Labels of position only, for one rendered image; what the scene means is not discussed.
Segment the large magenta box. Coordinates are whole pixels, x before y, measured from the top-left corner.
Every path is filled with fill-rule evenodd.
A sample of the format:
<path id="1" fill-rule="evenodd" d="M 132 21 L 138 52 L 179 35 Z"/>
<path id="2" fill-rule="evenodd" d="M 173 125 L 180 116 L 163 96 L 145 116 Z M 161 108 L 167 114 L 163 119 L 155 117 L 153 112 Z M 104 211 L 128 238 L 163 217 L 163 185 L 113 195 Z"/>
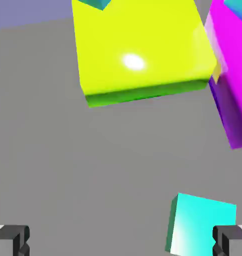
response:
<path id="1" fill-rule="evenodd" d="M 232 149 L 242 148 L 242 18 L 231 3 L 212 0 L 205 30 L 217 58 L 209 80 L 223 128 Z"/>

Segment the small teal cube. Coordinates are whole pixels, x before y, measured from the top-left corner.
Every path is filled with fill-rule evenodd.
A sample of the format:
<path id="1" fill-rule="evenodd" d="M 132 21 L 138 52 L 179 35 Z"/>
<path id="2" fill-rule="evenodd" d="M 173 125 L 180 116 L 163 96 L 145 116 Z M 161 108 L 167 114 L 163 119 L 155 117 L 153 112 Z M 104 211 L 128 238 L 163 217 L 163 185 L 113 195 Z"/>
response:
<path id="1" fill-rule="evenodd" d="M 111 0 L 79 0 L 80 2 L 87 4 L 91 7 L 103 11 Z"/>

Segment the small cyan cube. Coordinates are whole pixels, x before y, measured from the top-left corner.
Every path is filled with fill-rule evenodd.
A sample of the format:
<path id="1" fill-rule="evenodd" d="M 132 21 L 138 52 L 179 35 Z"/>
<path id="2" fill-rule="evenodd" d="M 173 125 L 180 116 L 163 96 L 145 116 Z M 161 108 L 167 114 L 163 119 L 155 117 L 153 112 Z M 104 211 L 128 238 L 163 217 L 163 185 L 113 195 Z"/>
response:
<path id="1" fill-rule="evenodd" d="M 165 251 L 176 256 L 213 256 L 214 226 L 236 224 L 232 203 L 178 193 L 171 202 Z"/>
<path id="2" fill-rule="evenodd" d="M 242 20 L 242 0 L 224 0 L 224 4 Z"/>

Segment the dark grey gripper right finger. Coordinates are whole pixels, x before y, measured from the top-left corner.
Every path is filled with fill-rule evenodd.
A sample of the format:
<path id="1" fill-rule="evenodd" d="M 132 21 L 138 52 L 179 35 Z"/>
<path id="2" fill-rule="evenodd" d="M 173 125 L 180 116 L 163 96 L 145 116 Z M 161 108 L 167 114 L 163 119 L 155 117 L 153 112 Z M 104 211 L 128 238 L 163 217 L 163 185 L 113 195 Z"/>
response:
<path id="1" fill-rule="evenodd" d="M 216 225 L 212 256 L 242 256 L 242 225 Z"/>

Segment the large yellow box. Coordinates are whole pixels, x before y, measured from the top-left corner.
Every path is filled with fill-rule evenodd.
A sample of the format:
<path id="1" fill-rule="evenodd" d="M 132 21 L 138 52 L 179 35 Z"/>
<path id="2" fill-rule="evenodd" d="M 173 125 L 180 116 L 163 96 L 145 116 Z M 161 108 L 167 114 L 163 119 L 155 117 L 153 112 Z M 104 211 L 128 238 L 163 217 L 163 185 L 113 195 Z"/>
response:
<path id="1" fill-rule="evenodd" d="M 72 11 L 91 108 L 201 90 L 217 65 L 194 0 L 72 0 Z"/>

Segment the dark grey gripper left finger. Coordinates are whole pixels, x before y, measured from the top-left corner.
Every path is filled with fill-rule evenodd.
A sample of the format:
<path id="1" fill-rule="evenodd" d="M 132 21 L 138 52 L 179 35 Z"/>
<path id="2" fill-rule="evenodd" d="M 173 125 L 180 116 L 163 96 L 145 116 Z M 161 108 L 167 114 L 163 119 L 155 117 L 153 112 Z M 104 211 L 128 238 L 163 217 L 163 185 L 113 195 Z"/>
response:
<path id="1" fill-rule="evenodd" d="M 30 256 L 28 225 L 0 224 L 0 256 Z"/>

